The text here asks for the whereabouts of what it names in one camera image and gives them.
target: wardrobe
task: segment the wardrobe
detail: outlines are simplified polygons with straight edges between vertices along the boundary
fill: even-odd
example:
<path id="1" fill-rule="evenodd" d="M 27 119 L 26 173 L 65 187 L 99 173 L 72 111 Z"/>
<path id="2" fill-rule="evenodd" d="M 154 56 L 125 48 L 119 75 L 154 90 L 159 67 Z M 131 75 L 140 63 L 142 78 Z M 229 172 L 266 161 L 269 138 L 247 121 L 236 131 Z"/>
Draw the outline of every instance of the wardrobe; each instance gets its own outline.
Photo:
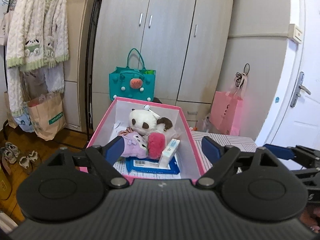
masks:
<path id="1" fill-rule="evenodd" d="M 233 0 L 102 0 L 92 72 L 93 126 L 109 107 L 109 73 L 132 48 L 156 70 L 155 97 L 180 106 L 193 126 L 209 112 Z M 133 55 L 130 68 L 141 68 Z"/>

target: pink plush ball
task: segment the pink plush ball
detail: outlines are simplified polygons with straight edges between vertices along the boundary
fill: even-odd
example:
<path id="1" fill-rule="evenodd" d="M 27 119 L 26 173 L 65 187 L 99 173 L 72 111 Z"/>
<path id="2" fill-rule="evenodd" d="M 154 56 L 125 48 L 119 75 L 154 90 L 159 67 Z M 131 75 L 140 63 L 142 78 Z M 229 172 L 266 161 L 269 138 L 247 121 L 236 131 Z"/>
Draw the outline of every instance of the pink plush ball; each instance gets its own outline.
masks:
<path id="1" fill-rule="evenodd" d="M 158 160 L 161 157 L 162 151 L 165 149 L 165 136 L 162 133 L 153 132 L 148 138 L 148 157 L 153 160 Z"/>

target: striped table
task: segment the striped table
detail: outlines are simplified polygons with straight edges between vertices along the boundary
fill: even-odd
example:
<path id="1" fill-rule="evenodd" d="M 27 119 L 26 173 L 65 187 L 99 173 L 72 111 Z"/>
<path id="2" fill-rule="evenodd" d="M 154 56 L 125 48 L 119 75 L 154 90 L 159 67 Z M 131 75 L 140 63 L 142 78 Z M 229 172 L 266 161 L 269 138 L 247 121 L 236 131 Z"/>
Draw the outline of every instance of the striped table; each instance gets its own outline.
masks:
<path id="1" fill-rule="evenodd" d="M 197 132 L 191 131 L 193 140 L 196 143 L 197 149 L 201 156 L 202 165 L 205 171 L 209 170 L 212 167 L 212 164 L 209 162 L 207 157 L 203 154 L 201 149 L 201 140 L 204 136 L 209 136 L 211 139 L 219 143 L 221 146 L 233 145 L 238 147 L 241 151 L 245 152 L 255 152 L 257 145 L 251 138 L 247 137 L 238 137 L 230 136 L 216 133 L 206 133 L 206 132 Z"/>

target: white fluffy jacket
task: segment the white fluffy jacket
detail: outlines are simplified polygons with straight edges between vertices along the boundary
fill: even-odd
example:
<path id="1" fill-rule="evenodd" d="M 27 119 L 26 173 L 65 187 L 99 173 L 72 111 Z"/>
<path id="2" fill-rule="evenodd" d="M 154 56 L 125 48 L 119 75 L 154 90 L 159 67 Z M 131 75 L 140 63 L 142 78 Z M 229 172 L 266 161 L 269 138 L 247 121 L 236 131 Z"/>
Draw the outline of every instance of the white fluffy jacket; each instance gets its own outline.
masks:
<path id="1" fill-rule="evenodd" d="M 64 91 L 63 68 L 61 64 L 55 66 L 69 59 L 66 3 L 67 0 L 17 1 L 6 54 L 9 102 L 14 116 L 21 115 L 23 107 L 20 72 L 46 67 L 48 90 L 55 87 L 56 91 Z M 58 86 L 54 74 L 61 81 Z"/>

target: bag handle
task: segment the bag handle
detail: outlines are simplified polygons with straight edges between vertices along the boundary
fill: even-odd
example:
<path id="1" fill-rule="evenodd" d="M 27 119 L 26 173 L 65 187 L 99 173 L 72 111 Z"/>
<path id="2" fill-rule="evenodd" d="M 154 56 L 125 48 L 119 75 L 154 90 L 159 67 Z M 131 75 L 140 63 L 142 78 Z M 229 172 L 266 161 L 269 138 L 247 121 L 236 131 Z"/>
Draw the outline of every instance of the bag handle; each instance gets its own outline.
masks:
<path id="1" fill-rule="evenodd" d="M 123 74 L 137 74 L 137 75 L 140 76 L 140 79 L 141 79 L 141 80 L 144 80 L 144 75 L 141 74 L 141 73 L 138 72 L 138 71 L 133 70 L 133 69 L 121 71 L 121 72 L 120 72 L 120 77 L 124 78 L 124 75 L 123 75 Z"/>
<path id="2" fill-rule="evenodd" d="M 129 67 L 129 57 L 130 57 L 130 54 L 131 54 L 131 52 L 132 52 L 133 50 L 137 51 L 138 54 L 139 54 L 139 60 L 141 59 L 141 61 L 142 61 L 142 69 L 146 69 L 145 66 L 144 66 L 143 58 L 142 58 L 140 52 L 139 52 L 136 48 L 133 48 L 133 49 L 130 50 L 130 52 L 129 52 L 129 54 L 128 54 L 128 58 L 127 58 L 127 66 L 126 66 L 126 68 L 130 68 L 130 67 Z"/>
<path id="3" fill-rule="evenodd" d="M 226 93 L 226 96 L 229 96 L 231 94 L 232 97 L 234 98 L 238 94 L 238 91 L 241 89 L 240 98 L 241 99 L 244 98 L 244 94 L 247 89 L 248 77 L 247 77 L 246 73 L 242 73 L 241 75 L 242 75 L 242 77 L 240 80 L 239 87 L 236 87 L 236 85 L 235 85 L 235 81 L 237 80 L 237 77 L 235 77 L 234 83 L 231 85 L 229 91 Z"/>

